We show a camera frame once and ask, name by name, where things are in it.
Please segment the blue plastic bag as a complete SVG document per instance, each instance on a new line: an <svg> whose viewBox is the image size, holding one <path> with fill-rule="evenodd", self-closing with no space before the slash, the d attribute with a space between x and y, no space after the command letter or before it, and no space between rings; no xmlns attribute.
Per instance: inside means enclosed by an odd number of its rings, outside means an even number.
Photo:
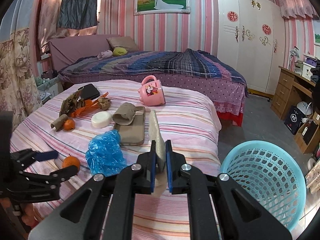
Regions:
<svg viewBox="0 0 320 240"><path fill-rule="evenodd" d="M92 175L104 176L119 174L127 167L126 159L120 149L120 134L113 129L95 136L86 152L87 165Z"/></svg>

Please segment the pink striped bedsheet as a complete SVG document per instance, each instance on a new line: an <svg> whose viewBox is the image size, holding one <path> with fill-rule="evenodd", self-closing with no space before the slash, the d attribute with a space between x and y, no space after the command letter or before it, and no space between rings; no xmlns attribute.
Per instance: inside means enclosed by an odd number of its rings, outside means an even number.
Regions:
<svg viewBox="0 0 320 240"><path fill-rule="evenodd" d="M91 178L86 161L89 142L99 134L113 128L92 126L94 111L82 113L75 120L75 129L56 132L51 123L59 116L61 104L78 90L78 85L60 93L42 107L31 113L13 131L11 152L31 148L39 152L56 150L60 159L74 156L80 160L77 176L63 183L60 188L62 200L70 197ZM149 114L155 111L159 129L164 140L170 140L172 149L185 156L187 163L203 173L216 176L220 172L218 138L221 129L216 109L205 95L192 90L164 87L165 104L146 107ZM160 197L137 195L133 218L133 239L189 239L189 215L186 195L172 195L168 191Z"/></svg>

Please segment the floral curtain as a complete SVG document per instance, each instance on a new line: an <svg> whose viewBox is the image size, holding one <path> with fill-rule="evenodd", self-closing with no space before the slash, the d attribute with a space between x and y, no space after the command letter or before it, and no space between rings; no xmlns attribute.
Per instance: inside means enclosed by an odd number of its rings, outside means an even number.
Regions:
<svg viewBox="0 0 320 240"><path fill-rule="evenodd" d="M31 69L29 29L24 28L1 42L1 111L13 113L12 128L42 106Z"/></svg>

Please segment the orange plastic wrapper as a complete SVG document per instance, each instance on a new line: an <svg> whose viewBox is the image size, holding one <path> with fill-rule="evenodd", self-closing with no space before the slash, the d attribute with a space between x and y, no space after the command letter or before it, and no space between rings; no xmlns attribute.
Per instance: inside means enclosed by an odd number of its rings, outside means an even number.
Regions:
<svg viewBox="0 0 320 240"><path fill-rule="evenodd" d="M107 98L108 96L108 92L106 92L105 94L99 96L99 98ZM87 109L89 108L97 108L97 109L100 109L98 107L98 99L95 99L95 100L85 100L85 106L84 107L81 107L79 109L77 109L75 112L73 112L69 117L71 118L76 118L78 117L82 112L86 111Z"/></svg>

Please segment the black smartphone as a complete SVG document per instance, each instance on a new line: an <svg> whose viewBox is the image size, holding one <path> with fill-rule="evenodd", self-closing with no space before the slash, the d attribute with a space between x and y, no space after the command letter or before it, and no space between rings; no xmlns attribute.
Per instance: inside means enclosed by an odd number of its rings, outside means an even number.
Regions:
<svg viewBox="0 0 320 240"><path fill-rule="evenodd" d="M83 100L93 100L100 96L99 90L91 83L84 85L78 89L80 98Z"/></svg>

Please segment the black shopping bag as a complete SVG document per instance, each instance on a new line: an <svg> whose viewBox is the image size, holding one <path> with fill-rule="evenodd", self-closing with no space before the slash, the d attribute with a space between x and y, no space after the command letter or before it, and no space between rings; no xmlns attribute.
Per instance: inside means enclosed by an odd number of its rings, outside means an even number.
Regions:
<svg viewBox="0 0 320 240"><path fill-rule="evenodd" d="M290 132L295 135L302 125L302 120L305 114L299 110L296 106L291 106L288 114L285 118L284 124L290 130Z"/></svg>

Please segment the pink cartoon mug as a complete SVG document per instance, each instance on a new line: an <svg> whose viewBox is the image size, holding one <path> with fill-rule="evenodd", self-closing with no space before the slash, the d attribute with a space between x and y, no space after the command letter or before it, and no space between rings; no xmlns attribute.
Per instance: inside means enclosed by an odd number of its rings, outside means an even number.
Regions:
<svg viewBox="0 0 320 240"><path fill-rule="evenodd" d="M153 75L149 75L143 79L138 94L140 102L146 106L165 104L161 81Z"/></svg>

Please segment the white helmet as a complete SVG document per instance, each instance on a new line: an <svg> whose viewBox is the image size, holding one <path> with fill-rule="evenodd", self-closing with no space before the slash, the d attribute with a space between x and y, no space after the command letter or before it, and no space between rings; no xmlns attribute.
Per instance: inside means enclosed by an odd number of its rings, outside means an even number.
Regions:
<svg viewBox="0 0 320 240"><path fill-rule="evenodd" d="M312 114L312 102L307 103L305 101L301 101L297 103L296 107L306 116Z"/></svg>

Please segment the pink plush toy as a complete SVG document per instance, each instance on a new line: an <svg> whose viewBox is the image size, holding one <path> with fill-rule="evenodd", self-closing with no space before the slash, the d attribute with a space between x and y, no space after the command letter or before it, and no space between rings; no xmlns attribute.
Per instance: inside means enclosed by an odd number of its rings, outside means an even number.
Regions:
<svg viewBox="0 0 320 240"><path fill-rule="evenodd" d="M105 58L109 58L113 56L113 51L111 50L106 50L106 51L102 51L97 55L97 59L105 59Z"/></svg>

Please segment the wooden desk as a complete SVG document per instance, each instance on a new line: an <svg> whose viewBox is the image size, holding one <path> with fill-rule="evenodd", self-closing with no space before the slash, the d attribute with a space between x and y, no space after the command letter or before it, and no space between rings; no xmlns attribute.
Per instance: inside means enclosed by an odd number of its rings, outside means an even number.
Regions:
<svg viewBox="0 0 320 240"><path fill-rule="evenodd" d="M312 101L315 83L281 66L279 69L280 74L271 109L280 120L285 120L291 106L296 106L302 101L308 103Z"/></svg>

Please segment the purple plaid bed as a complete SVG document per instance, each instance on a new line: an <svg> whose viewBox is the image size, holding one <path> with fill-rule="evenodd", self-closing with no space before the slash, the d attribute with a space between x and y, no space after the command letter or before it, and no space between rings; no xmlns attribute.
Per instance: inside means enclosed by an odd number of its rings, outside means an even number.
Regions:
<svg viewBox="0 0 320 240"><path fill-rule="evenodd" d="M121 56L98 59L83 57L59 71L69 83L106 80L142 80L153 75L163 86L193 90L214 103L219 119L241 126L245 98L245 78L231 66L202 50L135 51Z"/></svg>

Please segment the dark grey curtain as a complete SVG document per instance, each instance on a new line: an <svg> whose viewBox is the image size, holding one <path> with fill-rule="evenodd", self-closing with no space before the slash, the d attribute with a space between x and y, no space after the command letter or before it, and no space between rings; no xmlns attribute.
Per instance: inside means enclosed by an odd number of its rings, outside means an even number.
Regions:
<svg viewBox="0 0 320 240"><path fill-rule="evenodd" d="M98 25L97 0L62 0L58 28L82 30Z"/></svg>

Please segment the desk lamp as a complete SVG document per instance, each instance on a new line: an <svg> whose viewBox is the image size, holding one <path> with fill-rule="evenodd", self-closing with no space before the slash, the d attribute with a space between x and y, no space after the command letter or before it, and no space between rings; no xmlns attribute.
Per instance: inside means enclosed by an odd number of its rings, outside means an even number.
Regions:
<svg viewBox="0 0 320 240"><path fill-rule="evenodd" d="M299 58L299 49L294 46L289 52L288 70L292 70L296 58Z"/></svg>

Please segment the white wardrobe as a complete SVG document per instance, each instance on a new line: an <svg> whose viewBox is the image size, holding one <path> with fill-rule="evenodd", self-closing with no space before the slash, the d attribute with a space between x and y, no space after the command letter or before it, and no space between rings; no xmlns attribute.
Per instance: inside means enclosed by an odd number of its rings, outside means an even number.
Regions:
<svg viewBox="0 0 320 240"><path fill-rule="evenodd" d="M275 94L284 64L285 24L269 0L218 0L217 57L246 80L249 89Z"/></svg>

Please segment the framed landscape picture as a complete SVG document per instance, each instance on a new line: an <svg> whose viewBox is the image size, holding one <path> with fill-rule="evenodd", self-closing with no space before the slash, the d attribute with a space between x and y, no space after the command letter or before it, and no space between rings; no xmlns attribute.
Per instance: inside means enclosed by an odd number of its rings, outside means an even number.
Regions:
<svg viewBox="0 0 320 240"><path fill-rule="evenodd" d="M315 45L320 45L320 20L313 20L313 32L315 36Z"/></svg>

